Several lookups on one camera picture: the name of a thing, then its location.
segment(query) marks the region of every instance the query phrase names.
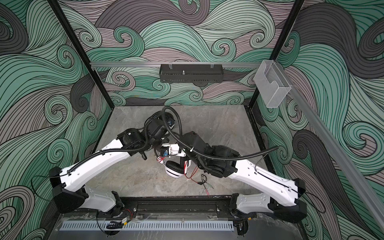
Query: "wave pattern wallpaper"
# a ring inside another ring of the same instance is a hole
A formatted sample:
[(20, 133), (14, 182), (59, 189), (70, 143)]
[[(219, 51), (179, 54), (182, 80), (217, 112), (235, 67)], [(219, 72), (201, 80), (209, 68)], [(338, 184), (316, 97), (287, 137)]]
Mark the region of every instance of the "wave pattern wallpaper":
[[(294, 0), (59, 0), (91, 61), (268, 59)], [(321, 2), (311, 0), (309, 4)], [(158, 68), (99, 68), (117, 106), (247, 104), (254, 69), (223, 83), (161, 83)]]
[(110, 111), (47, 1), (1, 1), (1, 239), (48, 237), (56, 207), (31, 178), (89, 155)]
[[(278, 61), (384, 200), (384, 1), (327, 0), (305, 6)], [(384, 239), (306, 117), (289, 95), (279, 108), (257, 100), (263, 139), (278, 145), (278, 175), (303, 178), (309, 239)]]

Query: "black cable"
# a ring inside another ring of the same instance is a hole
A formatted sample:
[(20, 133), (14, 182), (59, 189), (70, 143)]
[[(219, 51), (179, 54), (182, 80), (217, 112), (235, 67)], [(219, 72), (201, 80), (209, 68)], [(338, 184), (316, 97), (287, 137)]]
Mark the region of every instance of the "black cable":
[(215, 157), (215, 156), (211, 156), (211, 155), (207, 155), (205, 153), (201, 153), (199, 152), (198, 150), (194, 149), (192, 146), (190, 146), (189, 144), (186, 144), (184, 143), (183, 141), (180, 140), (179, 137), (176, 136), (176, 134), (174, 134), (172, 132), (172, 130), (170, 129), (170, 127), (167, 125), (167, 122), (166, 122), (166, 110), (169, 109), (171, 110), (177, 120), (179, 121), (179, 126), (181, 127), (181, 124), (180, 124), (180, 117), (179, 117), (179, 114), (176, 112), (175, 109), (173, 109), (172, 107), (170, 106), (165, 106), (163, 107), (163, 109), (161, 110), (161, 116), (162, 116), (162, 119), (163, 119), (163, 123), (164, 123), (164, 126), (166, 127), (166, 129), (168, 130), (168, 132), (172, 135), (172, 137), (174, 139), (176, 139), (180, 144), (182, 144), (183, 146), (185, 146), (185, 148), (189, 151), (192, 151), (193, 153), (197, 154), (197, 155), (200, 155), (206, 159), (211, 159), (211, 160), (216, 160), (216, 161), (238, 161), (238, 160), (245, 160), (245, 159), (249, 159), (249, 158), (253, 158), (253, 157), (257, 157), (257, 156), (260, 156), (260, 155), (264, 155), (264, 154), (267, 154), (269, 152), (272, 152), (274, 150), (277, 150), (278, 149), (278, 146), (274, 146), (274, 147), (271, 147), (267, 150), (264, 150), (264, 151), (260, 151), (260, 152), (256, 152), (256, 153), (253, 153), (253, 154), (249, 154), (249, 155), (245, 155), (245, 156), (239, 156), (239, 157)]
[(321, 214), (324, 214), (327, 211), (326, 208), (325, 208), (325, 204), (323, 203), (323, 201), (321, 201), (321, 199), (318, 196), (316, 196), (316, 195), (314, 195), (314, 194), (312, 194), (310, 192), (306, 192), (306, 194), (310, 194), (310, 195), (316, 197), (321, 202), (321, 204), (323, 205), (324, 211), (319, 211), (319, 209), (317, 209), (317, 207), (315, 207), (312, 203), (308, 202), (309, 205), (311, 205), (314, 209), (316, 209), (316, 211), (318, 211)]
[(263, 160), (267, 155), (268, 155), (268, 153), (267, 153), (266, 155), (264, 155), (262, 158), (260, 158), (259, 161), (257, 161), (257, 163), (255, 164), (255, 171), (257, 171), (257, 170), (256, 170), (256, 167), (257, 167), (257, 165), (259, 164), (259, 162), (260, 162), (261, 160)]
[(112, 223), (107, 225), (107, 229), (121, 229), (124, 226), (123, 223)]
[(146, 149), (146, 147), (148, 147), (148, 143), (149, 143), (149, 137), (148, 137), (148, 126), (149, 124), (151, 123), (152, 119), (154, 118), (157, 118), (159, 115), (155, 115), (153, 114), (151, 117), (150, 117), (150, 120), (146, 122), (145, 126), (144, 126), (144, 137), (145, 137), (145, 143), (143, 146), (139, 147), (139, 148), (131, 148), (131, 149), (122, 149), (122, 148), (110, 148), (110, 149), (106, 149), (106, 150), (102, 150), (102, 151), (99, 151), (99, 152), (96, 152), (88, 157), (86, 157), (85, 159), (81, 160), (80, 162), (76, 163), (73, 167), (71, 167), (67, 173), (71, 173), (73, 171), (75, 171), (79, 166), (81, 166), (82, 164), (84, 164), (85, 162), (91, 160), (92, 158), (94, 157), (97, 157), (99, 155), (103, 155), (103, 154), (106, 154), (106, 153), (109, 153), (109, 152), (139, 152), (141, 150), (144, 150)]
[(56, 178), (56, 177), (62, 177), (62, 176), (65, 176), (65, 175), (68, 175), (68, 173), (66, 173), (66, 174), (64, 174), (64, 175), (60, 175), (60, 176), (54, 176), (54, 177), (47, 177), (47, 176), (42, 176), (42, 175), (35, 175), (35, 176), (33, 176), (33, 177), (31, 178), (31, 188), (32, 188), (32, 192), (33, 192), (33, 194), (35, 194), (37, 197), (39, 197), (39, 198), (41, 198), (41, 199), (43, 199), (43, 200), (45, 200), (45, 201), (47, 201), (47, 202), (54, 202), (54, 201), (45, 199), (45, 198), (43, 198), (43, 197), (41, 197), (40, 195), (37, 194), (35, 188), (33, 187), (33, 179), (34, 179), (35, 177)]
[(176, 136), (180, 137), (180, 134), (178, 134), (177, 132), (173, 132), (173, 134), (176, 134)]
[(105, 235), (107, 235), (107, 237), (108, 237), (109, 234), (106, 233), (103, 229), (101, 229), (101, 227), (100, 227), (100, 225), (99, 225), (99, 222), (98, 222), (98, 220), (97, 220), (98, 215), (99, 215), (99, 210), (97, 210), (97, 212), (96, 212), (96, 224), (97, 224), (97, 226), (99, 227), (99, 229), (100, 229)]
[(207, 182), (207, 176), (205, 176), (204, 174), (201, 174), (201, 183), (203, 184), (204, 188), (207, 189), (204, 185), (204, 183)]
[(275, 180), (273, 180), (273, 179), (271, 179), (271, 178), (269, 178), (269, 177), (267, 177), (267, 176), (261, 174), (260, 172), (257, 172), (257, 174), (260, 174), (261, 176), (265, 177), (266, 179), (269, 179), (269, 180), (271, 180), (272, 182), (275, 182), (275, 183), (277, 183), (277, 184), (280, 184), (280, 185), (282, 185), (282, 186), (284, 186), (284, 187), (286, 187), (286, 188), (288, 188), (288, 189), (290, 188), (289, 186), (286, 186), (286, 185), (284, 185), (284, 184), (282, 184), (282, 183), (280, 183), (280, 182), (277, 182), (277, 181), (275, 181)]
[(156, 152), (156, 148), (153, 148), (153, 151), (155, 152), (155, 156), (156, 156), (156, 158), (158, 158), (159, 155), (158, 155), (157, 152)]

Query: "aluminum rail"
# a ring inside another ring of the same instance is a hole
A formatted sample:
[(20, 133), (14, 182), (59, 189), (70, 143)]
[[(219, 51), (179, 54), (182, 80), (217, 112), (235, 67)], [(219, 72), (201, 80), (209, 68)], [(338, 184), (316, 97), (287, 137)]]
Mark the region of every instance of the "aluminum rail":
[(258, 68), (261, 62), (154, 62), (154, 61), (96, 61), (90, 62), (92, 68), (159, 68), (162, 64), (221, 64), (223, 68)]

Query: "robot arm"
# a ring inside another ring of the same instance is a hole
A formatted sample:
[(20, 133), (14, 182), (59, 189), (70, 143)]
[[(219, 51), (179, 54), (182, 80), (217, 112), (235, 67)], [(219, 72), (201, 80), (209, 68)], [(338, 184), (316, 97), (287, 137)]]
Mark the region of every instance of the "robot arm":
[[(174, 120), (169, 120), (169, 126), (173, 127)], [(200, 169), (216, 177), (229, 177), (259, 189), (262, 194), (233, 196), (236, 208), (242, 213), (269, 212), (275, 216), (287, 220), (301, 220), (306, 216), (306, 205), (300, 201), (301, 194), (305, 192), (304, 182), (300, 179), (288, 180), (276, 176), (267, 170), (255, 166), (248, 160), (240, 161), (216, 161), (206, 159), (186, 150), (181, 144), (168, 144), (166, 136), (168, 131), (163, 127), (162, 121), (153, 121), (150, 125), (151, 145), (145, 150), (158, 149), (160, 156), (158, 162), (165, 166), (166, 173), (178, 178), (187, 172), (187, 168), (193, 161)], [(238, 152), (226, 146), (209, 146), (196, 133), (189, 132), (182, 136), (184, 142), (199, 149), (200, 152), (217, 157), (238, 157)], [(112, 140), (100, 151), (107, 149), (136, 148), (144, 143), (143, 135), (138, 129), (127, 129)], [(86, 183), (94, 176), (124, 160), (136, 152), (107, 152), (95, 154), (89, 161), (60, 169), (55, 167), (50, 170), (52, 192), (59, 212), (67, 213), (77, 208), (98, 209), (111, 217), (120, 214), (123, 204), (116, 192), (99, 192), (88, 188)], [(165, 157), (180, 156), (180, 164), (167, 161)]]

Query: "marble floor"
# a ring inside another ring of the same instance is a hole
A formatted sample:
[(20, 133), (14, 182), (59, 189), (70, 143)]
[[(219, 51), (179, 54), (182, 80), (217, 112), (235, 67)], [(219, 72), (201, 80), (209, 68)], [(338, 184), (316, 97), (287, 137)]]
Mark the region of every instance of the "marble floor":
[[(255, 135), (248, 120), (244, 106), (173, 106), (182, 121), (183, 133), (194, 131), (206, 142), (212, 145), (225, 145), (238, 151), (241, 155), (258, 152)], [(144, 121), (162, 106), (122, 106), (116, 107), (105, 128), (98, 144), (98, 149), (104, 147), (117, 134), (127, 128), (141, 128)], [(135, 154), (120, 161), (91, 179), (87, 185), (102, 191), (117, 191), (122, 197), (144, 196), (173, 196), (173, 195), (206, 195), (202, 185), (194, 183), (185, 177), (172, 178), (165, 173), (164, 166), (156, 161), (153, 150), (146, 152), (145, 161), (140, 154)], [(261, 157), (250, 159), (253, 163)], [(266, 169), (264, 160), (258, 164)], [(192, 173), (195, 165), (188, 169)], [(202, 170), (198, 170), (194, 179), (201, 181)], [(257, 189), (229, 178), (217, 178), (205, 174), (210, 195), (222, 194), (255, 194)]]

